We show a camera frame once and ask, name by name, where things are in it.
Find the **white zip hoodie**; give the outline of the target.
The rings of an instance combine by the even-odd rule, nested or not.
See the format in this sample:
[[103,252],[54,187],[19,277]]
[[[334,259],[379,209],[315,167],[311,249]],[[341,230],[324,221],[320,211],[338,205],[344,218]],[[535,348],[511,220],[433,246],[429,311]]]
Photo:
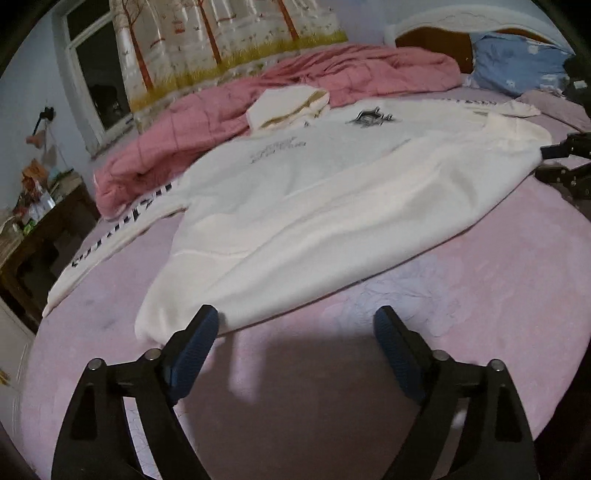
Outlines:
[[146,196],[52,288],[42,328],[99,265],[179,215],[134,319],[164,342],[197,310],[242,330],[378,275],[477,224],[540,164],[537,108],[366,99],[225,142]]

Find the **pink pillow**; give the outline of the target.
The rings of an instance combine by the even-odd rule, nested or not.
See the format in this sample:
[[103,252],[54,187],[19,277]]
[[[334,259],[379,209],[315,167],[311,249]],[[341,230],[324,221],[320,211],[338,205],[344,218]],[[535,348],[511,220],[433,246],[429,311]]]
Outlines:
[[517,100],[536,107],[544,115],[578,132],[590,131],[590,118],[582,105],[540,90],[527,91]]

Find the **blue floral pillow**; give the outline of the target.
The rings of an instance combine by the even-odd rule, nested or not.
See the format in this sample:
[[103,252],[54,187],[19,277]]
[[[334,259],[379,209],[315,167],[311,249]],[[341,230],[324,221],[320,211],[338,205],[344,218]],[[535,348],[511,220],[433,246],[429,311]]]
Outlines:
[[561,93],[572,53],[554,44],[497,32],[471,33],[473,72],[478,87],[519,97],[530,90]]

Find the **white drawer cabinet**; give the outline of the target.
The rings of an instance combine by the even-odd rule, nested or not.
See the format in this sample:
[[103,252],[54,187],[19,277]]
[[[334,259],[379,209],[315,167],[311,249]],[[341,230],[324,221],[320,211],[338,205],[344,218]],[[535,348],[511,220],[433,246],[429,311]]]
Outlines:
[[22,446],[20,405],[33,341],[34,334],[1,301],[1,423],[18,448]]

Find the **white carved headboard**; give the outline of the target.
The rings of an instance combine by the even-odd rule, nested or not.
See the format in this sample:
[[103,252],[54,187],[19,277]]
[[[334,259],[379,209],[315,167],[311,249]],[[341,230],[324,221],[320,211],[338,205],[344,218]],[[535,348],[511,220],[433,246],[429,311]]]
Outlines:
[[560,46],[571,46],[537,6],[523,1],[411,1],[384,26],[390,46],[419,46],[454,58],[464,73],[473,70],[470,35],[501,32]]

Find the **dark wooden desk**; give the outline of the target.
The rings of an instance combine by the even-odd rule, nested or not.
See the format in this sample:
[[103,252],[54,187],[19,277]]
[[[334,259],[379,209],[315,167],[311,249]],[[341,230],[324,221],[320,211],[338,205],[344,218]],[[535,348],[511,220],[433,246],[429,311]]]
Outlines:
[[1,262],[1,299],[32,332],[39,328],[49,291],[99,219],[79,181]]

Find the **orange snack bag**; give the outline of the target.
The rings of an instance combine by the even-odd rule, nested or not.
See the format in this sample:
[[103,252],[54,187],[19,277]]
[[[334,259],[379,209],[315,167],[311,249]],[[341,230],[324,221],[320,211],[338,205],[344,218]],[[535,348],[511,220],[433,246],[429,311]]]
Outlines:
[[21,183],[26,189],[32,189],[35,183],[39,183],[43,188],[47,187],[49,172],[36,159],[31,162],[21,172]]

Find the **pink checked quilt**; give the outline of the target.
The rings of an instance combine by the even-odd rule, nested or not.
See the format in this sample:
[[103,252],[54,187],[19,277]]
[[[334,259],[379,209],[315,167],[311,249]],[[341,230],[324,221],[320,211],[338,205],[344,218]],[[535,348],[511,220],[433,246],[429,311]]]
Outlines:
[[95,203],[118,217],[229,139],[294,124],[329,108],[380,96],[442,92],[462,82],[452,57],[419,47],[341,44],[281,61],[263,73],[172,103],[94,173]]

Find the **white framed window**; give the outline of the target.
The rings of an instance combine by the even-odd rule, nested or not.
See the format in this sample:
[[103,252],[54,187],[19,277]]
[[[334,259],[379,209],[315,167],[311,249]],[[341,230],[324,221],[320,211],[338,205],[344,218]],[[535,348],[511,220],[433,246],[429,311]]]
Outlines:
[[107,1],[60,1],[52,14],[64,91],[93,157],[133,128]]

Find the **tree print curtain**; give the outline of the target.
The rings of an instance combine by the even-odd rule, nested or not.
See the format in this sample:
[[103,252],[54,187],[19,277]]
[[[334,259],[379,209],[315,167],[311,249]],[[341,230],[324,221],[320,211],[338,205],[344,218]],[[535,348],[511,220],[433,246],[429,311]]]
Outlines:
[[125,93],[143,130],[176,99],[348,37],[317,1],[116,0]]

